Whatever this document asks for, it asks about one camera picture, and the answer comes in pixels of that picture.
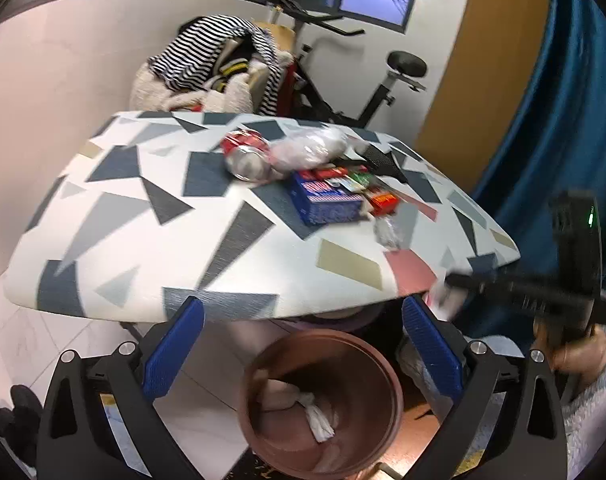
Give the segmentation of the person right hand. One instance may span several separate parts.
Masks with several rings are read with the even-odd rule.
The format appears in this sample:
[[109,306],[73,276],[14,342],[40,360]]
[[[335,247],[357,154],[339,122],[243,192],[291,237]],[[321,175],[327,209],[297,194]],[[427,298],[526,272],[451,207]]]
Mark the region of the person right hand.
[[552,343],[551,328],[536,318],[533,349],[545,354],[550,368],[564,374],[598,377],[606,367],[606,332],[594,325],[586,336],[567,344]]

